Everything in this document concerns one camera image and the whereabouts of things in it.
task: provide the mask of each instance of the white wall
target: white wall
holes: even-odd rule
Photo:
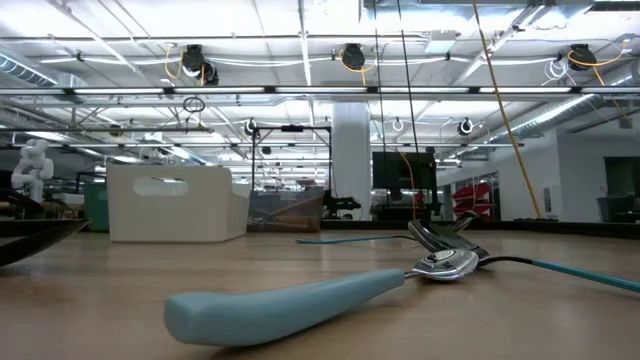
[[[563,214],[560,187],[560,167],[555,130],[539,139],[526,139],[520,148],[522,158],[533,184],[540,211],[544,217],[561,218]],[[512,148],[501,148],[490,154],[487,162],[463,162],[462,169],[447,170],[438,174],[438,186],[498,172],[500,182],[500,213],[502,220],[535,218],[522,171]],[[551,190],[551,212],[544,209],[544,188]]]
[[[558,138],[562,180],[563,221],[600,222],[596,198],[607,195],[604,158],[640,156],[640,142],[629,136],[596,138],[562,135]]]

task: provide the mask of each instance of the white robot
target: white robot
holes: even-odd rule
[[[53,177],[53,161],[45,157],[44,152],[49,147],[45,140],[27,141],[27,146],[20,149],[20,162],[13,169],[11,175],[11,186],[14,190],[25,190],[29,197],[35,202],[42,201],[42,180],[49,180]],[[33,169],[28,175],[23,174],[27,168]]]

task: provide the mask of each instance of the black wire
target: black wire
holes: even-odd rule
[[[497,261],[513,261],[513,262],[519,262],[522,264],[533,265],[533,260],[527,259],[527,258],[521,258],[517,256],[494,256],[494,257],[490,257],[490,258],[486,258],[478,261],[478,267],[489,265]]]
[[[400,0],[397,0],[398,4],[398,17],[400,18],[400,35],[402,37],[402,50],[404,51],[404,69],[407,75],[407,93],[409,94],[409,108],[411,110],[411,127],[413,129],[413,141],[416,146],[416,159],[420,162],[420,150],[418,149],[418,135],[416,134],[416,119],[413,114],[413,94],[411,93],[411,77],[409,76],[409,63],[407,58],[407,43],[404,39],[404,29],[402,28],[402,11],[400,10]]]
[[[381,79],[381,75],[380,75],[380,53],[378,52],[378,9],[376,8],[376,1],[373,2],[373,18],[374,21],[376,21],[376,28],[375,28],[375,36],[376,36],[376,61],[378,64],[378,71],[377,71],[377,75],[378,75],[378,89],[381,88],[382,86],[382,79]],[[385,202],[387,203],[387,206],[389,206],[389,194],[387,193],[387,190],[389,189],[389,178],[387,176],[387,135],[385,133],[384,130],[384,110],[382,108],[382,91],[378,91],[378,94],[380,94],[380,124],[382,126],[382,161],[384,162],[384,190],[385,190]]]

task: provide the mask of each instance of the table surface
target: table surface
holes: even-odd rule
[[[308,238],[403,234],[336,231]],[[519,255],[640,281],[640,241],[482,231]],[[296,245],[292,234],[222,244],[111,244],[80,233],[0,268],[4,359],[638,359],[640,295],[516,263],[462,281],[411,280],[271,344],[222,349],[168,335],[163,302],[182,291],[252,292],[385,268],[425,251],[409,240]]]

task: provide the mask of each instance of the black monitor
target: black monitor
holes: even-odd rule
[[[420,153],[419,161],[416,153],[404,155],[411,164],[414,186],[411,186],[409,167],[400,153],[374,152],[372,154],[374,189],[431,189],[435,185],[436,163],[432,154]]]

